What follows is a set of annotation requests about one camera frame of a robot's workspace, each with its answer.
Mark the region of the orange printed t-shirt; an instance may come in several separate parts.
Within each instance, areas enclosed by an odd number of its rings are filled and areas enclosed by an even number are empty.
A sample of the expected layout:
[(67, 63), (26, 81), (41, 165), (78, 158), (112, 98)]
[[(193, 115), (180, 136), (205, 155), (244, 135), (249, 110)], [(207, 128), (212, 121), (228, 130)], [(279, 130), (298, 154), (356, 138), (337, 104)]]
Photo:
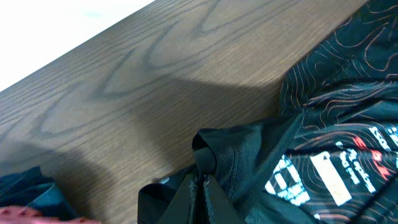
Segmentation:
[(57, 217), (45, 217), (33, 208), (10, 206), (1, 207), (1, 224), (101, 224), (101, 222), (86, 218), (62, 221)]

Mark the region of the navy folded shirt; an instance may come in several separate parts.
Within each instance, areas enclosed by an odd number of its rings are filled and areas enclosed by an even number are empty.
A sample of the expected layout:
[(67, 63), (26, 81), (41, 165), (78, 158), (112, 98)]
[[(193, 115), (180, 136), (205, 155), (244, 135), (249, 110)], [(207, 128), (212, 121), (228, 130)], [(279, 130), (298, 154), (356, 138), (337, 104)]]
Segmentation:
[(44, 176), (39, 167), (1, 177), (1, 206), (30, 207), (61, 221), (79, 217), (55, 180)]

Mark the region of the black orange-lined jersey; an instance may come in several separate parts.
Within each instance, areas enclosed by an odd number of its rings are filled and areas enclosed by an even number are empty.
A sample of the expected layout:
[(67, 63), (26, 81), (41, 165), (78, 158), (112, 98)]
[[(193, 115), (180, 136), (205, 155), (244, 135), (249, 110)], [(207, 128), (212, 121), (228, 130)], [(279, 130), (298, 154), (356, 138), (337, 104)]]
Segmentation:
[(201, 129), (195, 163), (139, 191), (157, 223), (185, 176), (209, 223), (212, 175), (245, 223), (397, 222), (397, 2), (369, 1), (285, 76), (279, 115)]

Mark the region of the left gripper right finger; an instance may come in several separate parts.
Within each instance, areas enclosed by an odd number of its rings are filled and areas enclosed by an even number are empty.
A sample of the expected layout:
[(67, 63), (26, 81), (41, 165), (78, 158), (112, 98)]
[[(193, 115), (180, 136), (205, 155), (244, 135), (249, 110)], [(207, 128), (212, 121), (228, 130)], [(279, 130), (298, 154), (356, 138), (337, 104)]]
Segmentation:
[(206, 212), (211, 224), (245, 224), (228, 196), (212, 175), (207, 175), (203, 183)]

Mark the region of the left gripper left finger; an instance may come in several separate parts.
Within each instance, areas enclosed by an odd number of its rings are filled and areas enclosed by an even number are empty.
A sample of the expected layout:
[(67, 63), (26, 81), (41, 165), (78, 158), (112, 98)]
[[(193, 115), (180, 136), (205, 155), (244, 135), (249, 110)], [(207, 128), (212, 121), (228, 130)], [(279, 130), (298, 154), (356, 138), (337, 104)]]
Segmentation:
[(169, 206), (157, 224), (194, 224), (197, 204), (197, 183), (193, 174), (185, 176)]

